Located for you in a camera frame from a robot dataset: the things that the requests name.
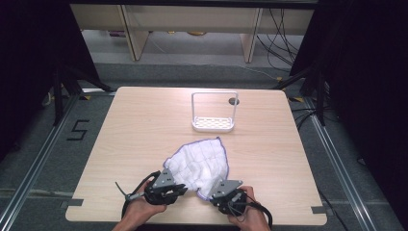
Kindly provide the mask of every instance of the wooden table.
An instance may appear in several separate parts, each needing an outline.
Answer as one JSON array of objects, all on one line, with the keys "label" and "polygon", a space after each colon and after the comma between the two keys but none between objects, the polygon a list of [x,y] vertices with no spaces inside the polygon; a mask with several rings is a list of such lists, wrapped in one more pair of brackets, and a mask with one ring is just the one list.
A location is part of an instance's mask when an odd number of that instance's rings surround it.
[{"label": "wooden table", "polygon": [[[297,133],[293,116],[280,90],[236,90],[240,104],[230,133],[199,133],[191,126],[191,94],[208,89],[120,88],[90,153],[69,206],[71,221],[119,221],[124,197],[115,181],[130,193],[149,173],[192,141],[220,137],[229,164],[228,179],[254,187],[256,199],[280,225],[323,225],[326,214]],[[222,94],[199,103],[203,113],[228,114],[233,106],[219,104]],[[187,192],[151,223],[227,224],[211,203]]]}]

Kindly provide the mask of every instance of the human hand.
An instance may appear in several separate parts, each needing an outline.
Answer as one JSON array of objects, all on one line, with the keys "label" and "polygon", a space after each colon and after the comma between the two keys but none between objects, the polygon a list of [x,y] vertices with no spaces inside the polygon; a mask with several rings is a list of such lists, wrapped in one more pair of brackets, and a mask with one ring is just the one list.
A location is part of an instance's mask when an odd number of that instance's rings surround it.
[{"label": "human hand", "polygon": [[[258,203],[256,201],[252,201],[252,199],[255,200],[254,190],[252,187],[242,186],[240,189],[246,192],[247,203]],[[242,231],[270,231],[264,213],[251,206],[246,206],[245,212],[242,216],[234,217],[232,215],[228,215],[228,220],[240,227]]]},{"label": "human hand", "polygon": [[[144,192],[149,182],[144,182],[137,193]],[[166,205],[151,205],[143,196],[139,197],[129,203],[125,215],[113,231],[134,231],[154,215],[164,212],[166,208]]]}]

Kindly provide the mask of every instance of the metal bar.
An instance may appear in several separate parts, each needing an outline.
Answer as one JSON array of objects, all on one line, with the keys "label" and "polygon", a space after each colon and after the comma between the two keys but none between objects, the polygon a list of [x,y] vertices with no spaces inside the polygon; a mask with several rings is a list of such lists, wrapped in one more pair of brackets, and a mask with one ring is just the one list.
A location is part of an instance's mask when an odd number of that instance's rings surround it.
[{"label": "metal bar", "polygon": [[79,95],[71,95],[71,97],[68,99],[65,106],[64,116],[61,118],[60,122],[51,129],[51,132],[45,140],[45,143],[42,145],[36,159],[33,161],[18,189],[15,191],[6,209],[2,212],[0,217],[0,227],[2,231],[10,230],[12,227],[14,220],[16,219],[21,207],[24,204],[24,201],[27,198],[27,195],[30,193],[30,189],[36,182],[59,134],[63,130],[70,111],[78,99]]},{"label": "metal bar", "polygon": [[[309,109],[314,107],[314,104],[310,98],[305,98],[306,105]],[[378,230],[374,224],[374,221],[370,215],[370,212],[363,201],[363,198],[358,193],[355,188],[350,175],[348,174],[339,153],[336,150],[335,145],[330,139],[330,136],[327,133],[325,126],[321,126],[319,119],[315,116],[311,116],[313,124],[315,125],[316,130],[318,131],[321,142],[323,143],[324,149],[327,152],[327,155],[331,161],[333,168],[335,169],[337,176],[340,180],[340,183],[343,186],[345,195],[350,202],[354,213],[360,222],[360,225],[363,230]]]}]

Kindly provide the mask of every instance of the gray floor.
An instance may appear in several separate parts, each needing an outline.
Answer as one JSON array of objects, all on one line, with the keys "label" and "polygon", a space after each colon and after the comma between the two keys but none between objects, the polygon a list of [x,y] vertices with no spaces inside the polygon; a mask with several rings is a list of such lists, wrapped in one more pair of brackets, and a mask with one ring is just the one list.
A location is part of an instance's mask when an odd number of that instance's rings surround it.
[{"label": "gray floor", "polygon": [[[262,45],[257,42],[251,64],[243,61],[239,35],[209,33],[194,37],[187,33],[153,32],[146,43],[141,59],[133,62],[125,38],[112,38],[107,32],[84,31],[89,51],[102,81],[111,87],[162,86],[201,88],[268,89],[277,84],[277,78],[288,78],[288,72],[272,68]],[[261,39],[268,43],[265,35]],[[298,46],[302,37],[288,37]],[[288,70],[287,64],[270,59],[277,68]],[[286,88],[288,97],[299,96],[302,81]],[[84,88],[93,88],[81,83]],[[109,222],[70,222],[64,218],[64,203],[75,191],[93,143],[108,112],[112,96],[92,96],[79,100],[69,115],[57,143],[50,153],[38,180],[18,214],[12,230],[111,230]],[[303,109],[302,102],[290,102],[291,108]],[[293,112],[293,118],[304,112]],[[359,157],[352,141],[333,111],[325,112],[326,128],[336,144],[342,160],[358,192],[363,197],[378,230],[403,230],[386,198],[378,189],[370,172],[356,159]],[[78,134],[71,129],[77,119],[89,119],[83,129],[87,134],[82,141],[68,141]],[[36,158],[53,122],[53,105],[45,106],[20,139],[21,148],[11,152],[0,163],[0,208],[10,201],[13,191],[23,180]],[[344,193],[319,135],[310,119],[299,131],[318,188],[344,220],[348,230],[361,230]],[[328,221],[320,227],[275,226],[274,230],[344,230],[327,204]],[[220,230],[219,227],[158,227],[142,230]],[[236,230],[224,227],[223,230]]]}]

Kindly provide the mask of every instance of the white cloth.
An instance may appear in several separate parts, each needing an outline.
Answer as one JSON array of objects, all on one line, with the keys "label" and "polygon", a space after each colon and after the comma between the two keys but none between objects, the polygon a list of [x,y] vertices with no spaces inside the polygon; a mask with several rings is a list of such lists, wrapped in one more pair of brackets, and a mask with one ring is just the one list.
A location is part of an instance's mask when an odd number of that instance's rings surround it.
[{"label": "white cloth", "polygon": [[171,171],[177,184],[185,184],[205,200],[210,199],[215,181],[228,176],[227,156],[220,138],[184,144],[167,158],[164,167]]}]

